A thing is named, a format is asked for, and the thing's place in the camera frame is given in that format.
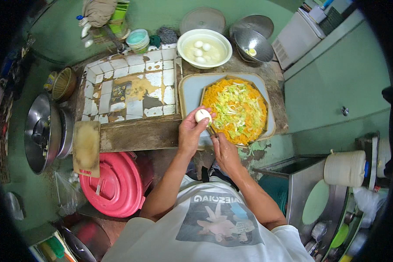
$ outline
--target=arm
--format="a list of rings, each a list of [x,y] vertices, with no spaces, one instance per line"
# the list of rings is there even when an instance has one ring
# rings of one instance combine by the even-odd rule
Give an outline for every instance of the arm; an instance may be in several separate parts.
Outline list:
[[[236,146],[227,141],[223,133],[218,133],[218,136],[218,139],[214,136],[211,137],[215,158],[221,169],[239,187],[247,207],[253,212],[259,223],[268,230],[286,225],[287,221],[277,203],[253,180],[241,164]]]
[[[199,135],[205,130],[209,119],[205,118],[198,124],[195,121],[195,113],[205,108],[196,108],[183,120],[179,126],[178,152],[169,165],[162,180],[154,187],[147,196],[140,212],[140,217],[145,217],[156,222],[172,210],[178,196],[179,187],[186,173],[191,158],[198,148]]]

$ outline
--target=t-shirt graphic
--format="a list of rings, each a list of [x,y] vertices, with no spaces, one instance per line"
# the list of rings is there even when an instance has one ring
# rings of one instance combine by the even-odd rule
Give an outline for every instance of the t-shirt graphic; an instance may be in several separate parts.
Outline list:
[[[255,216],[238,198],[204,191],[191,197],[176,240],[226,247],[263,244]]]

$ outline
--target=hand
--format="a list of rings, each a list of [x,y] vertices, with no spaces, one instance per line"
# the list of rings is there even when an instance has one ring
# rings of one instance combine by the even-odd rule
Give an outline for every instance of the hand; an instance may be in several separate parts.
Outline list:
[[[232,180],[247,174],[246,168],[241,164],[237,147],[225,138],[224,133],[217,133],[218,138],[211,136],[214,144],[215,159],[218,165]]]
[[[207,128],[209,119],[204,118],[197,123],[195,121],[195,113],[199,109],[205,109],[211,112],[211,108],[205,108],[204,106],[197,107],[194,111],[182,121],[179,126],[179,149],[178,153],[185,154],[192,157],[198,149],[199,135]]]

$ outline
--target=red bucket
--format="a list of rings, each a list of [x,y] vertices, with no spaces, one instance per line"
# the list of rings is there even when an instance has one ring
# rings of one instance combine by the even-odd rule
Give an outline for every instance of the red bucket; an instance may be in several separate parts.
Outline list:
[[[145,200],[144,192],[153,180],[151,161],[133,152],[100,153],[100,177],[79,175],[88,201],[112,217],[129,217]]]

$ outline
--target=green cabinet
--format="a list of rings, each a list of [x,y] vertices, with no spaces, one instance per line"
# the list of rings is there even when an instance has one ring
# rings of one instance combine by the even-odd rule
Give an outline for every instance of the green cabinet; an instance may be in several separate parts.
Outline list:
[[[390,86],[388,69],[367,22],[285,82],[290,132],[357,119],[390,104],[381,91]],[[344,116],[341,107],[349,113]]]

